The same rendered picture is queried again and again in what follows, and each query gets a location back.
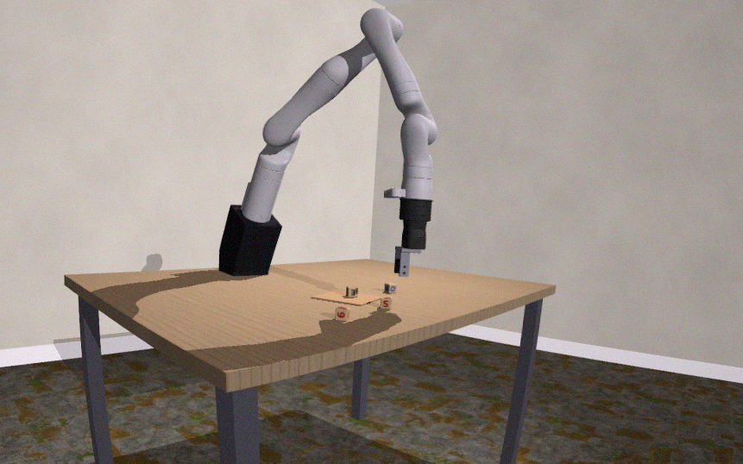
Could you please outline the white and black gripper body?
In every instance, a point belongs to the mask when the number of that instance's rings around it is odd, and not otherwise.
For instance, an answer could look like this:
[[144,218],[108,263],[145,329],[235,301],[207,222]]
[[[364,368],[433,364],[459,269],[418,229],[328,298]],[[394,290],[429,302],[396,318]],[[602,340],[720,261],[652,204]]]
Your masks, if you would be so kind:
[[[390,197],[398,196],[398,197]],[[384,191],[385,198],[400,198],[400,220],[403,220],[401,246],[408,249],[425,249],[426,224],[431,220],[431,179],[403,178],[401,189]]]

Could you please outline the tan square mat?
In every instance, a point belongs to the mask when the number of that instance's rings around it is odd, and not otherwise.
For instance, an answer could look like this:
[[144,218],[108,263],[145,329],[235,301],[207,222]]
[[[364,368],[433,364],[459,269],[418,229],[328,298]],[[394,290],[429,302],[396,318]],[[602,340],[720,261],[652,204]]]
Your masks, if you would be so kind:
[[377,300],[380,300],[381,296],[358,293],[357,298],[349,298],[346,296],[346,291],[337,290],[337,291],[327,292],[324,294],[313,296],[312,298],[341,303],[341,304],[352,304],[352,305],[357,305],[357,306],[363,306],[365,304],[370,304]]

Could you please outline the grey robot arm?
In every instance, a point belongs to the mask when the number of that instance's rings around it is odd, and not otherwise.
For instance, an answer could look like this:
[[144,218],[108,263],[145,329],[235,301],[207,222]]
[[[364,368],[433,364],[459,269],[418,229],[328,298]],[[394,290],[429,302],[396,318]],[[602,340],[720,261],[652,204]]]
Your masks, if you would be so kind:
[[403,24],[386,10],[373,8],[364,13],[360,26],[365,38],[325,61],[265,123],[262,135],[267,145],[258,156],[241,207],[249,220],[270,220],[286,167],[299,141],[301,123],[337,96],[376,58],[395,105],[405,117],[400,130],[403,178],[432,179],[428,145],[436,140],[438,131],[418,83],[395,43],[402,36]]

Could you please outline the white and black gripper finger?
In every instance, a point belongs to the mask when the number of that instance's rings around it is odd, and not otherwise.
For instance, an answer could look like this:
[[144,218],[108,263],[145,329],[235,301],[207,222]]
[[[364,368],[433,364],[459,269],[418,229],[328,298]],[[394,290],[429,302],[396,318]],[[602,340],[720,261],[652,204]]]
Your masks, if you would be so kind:
[[400,249],[400,277],[408,277],[409,275],[410,253],[421,253],[421,249]]
[[395,246],[395,261],[394,261],[394,273],[399,273],[400,270],[400,249],[402,246]]

